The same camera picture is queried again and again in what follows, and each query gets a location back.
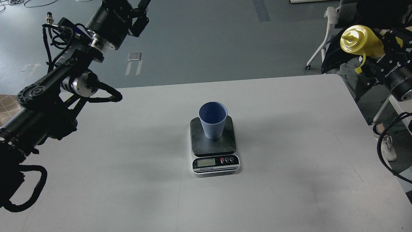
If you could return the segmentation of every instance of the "digital scale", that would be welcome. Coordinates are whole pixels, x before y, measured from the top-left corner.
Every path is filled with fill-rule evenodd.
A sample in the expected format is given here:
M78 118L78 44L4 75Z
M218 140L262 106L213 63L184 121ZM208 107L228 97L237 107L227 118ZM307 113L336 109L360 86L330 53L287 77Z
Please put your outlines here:
M192 171L195 174L233 172L240 167L236 155L236 139L233 121L227 116L223 134L211 140L204 134L199 118L190 121L190 140L192 144Z

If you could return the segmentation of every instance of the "robotic arm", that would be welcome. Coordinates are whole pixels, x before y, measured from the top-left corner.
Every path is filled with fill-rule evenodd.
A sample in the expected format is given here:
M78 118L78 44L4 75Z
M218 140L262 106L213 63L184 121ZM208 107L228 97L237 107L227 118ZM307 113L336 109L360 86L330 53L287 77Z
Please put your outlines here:
M47 75L25 87L17 95L21 111L0 128L0 208L21 212L30 208L38 199L47 178L42 166L21 165L31 153L39 154L35 148L50 137L61 140L77 130L76 117L87 102L118 102L120 92L100 82L96 74L88 69L92 61L103 62L108 48L117 50L127 35L138 37L149 23L146 9L150 0L141 0L133 9L127 0L102 0L90 22L84 27L62 18L53 24L52 15L47 14L43 25L43 38L48 54ZM53 31L66 44L52 60L47 42L46 28ZM62 43L54 41L59 47ZM61 88L73 94L63 101ZM91 98L98 89L111 94L107 98ZM69 107L78 100L73 109ZM26 171L39 171L41 178L31 198L22 205L14 205L10 198L24 181Z

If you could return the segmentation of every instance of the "white sneaker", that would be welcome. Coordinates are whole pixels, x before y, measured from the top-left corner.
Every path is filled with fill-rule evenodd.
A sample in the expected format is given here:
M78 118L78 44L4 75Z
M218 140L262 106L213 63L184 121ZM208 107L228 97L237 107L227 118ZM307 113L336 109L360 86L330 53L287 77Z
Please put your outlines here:
M370 129L376 141L378 141L379 136L381 134L377 131L376 124L370 125ZM382 139L381 150L382 150L382 155L386 158L387 161L394 161L398 157L396 155L395 149L392 146L392 137L389 136L388 134L386 134L384 138Z

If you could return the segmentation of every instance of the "ribbed plastic cup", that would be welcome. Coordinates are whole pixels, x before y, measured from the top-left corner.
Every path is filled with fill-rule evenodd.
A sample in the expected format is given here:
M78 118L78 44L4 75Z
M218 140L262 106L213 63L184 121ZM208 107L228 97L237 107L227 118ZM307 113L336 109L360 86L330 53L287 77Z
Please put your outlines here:
M220 102L208 102L200 107L199 118L206 137L216 140L222 136L227 109Z

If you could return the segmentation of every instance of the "yellow bottle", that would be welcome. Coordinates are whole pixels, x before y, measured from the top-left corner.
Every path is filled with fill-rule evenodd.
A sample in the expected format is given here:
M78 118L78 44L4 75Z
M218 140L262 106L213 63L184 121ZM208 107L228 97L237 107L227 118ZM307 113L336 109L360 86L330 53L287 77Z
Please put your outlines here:
M402 47L402 40L396 37L398 44ZM365 63L366 57L381 57L385 54L382 41L373 31L362 25L354 25L346 29L340 38L340 47L347 53L363 56L362 64L355 69L361 73L361 67Z

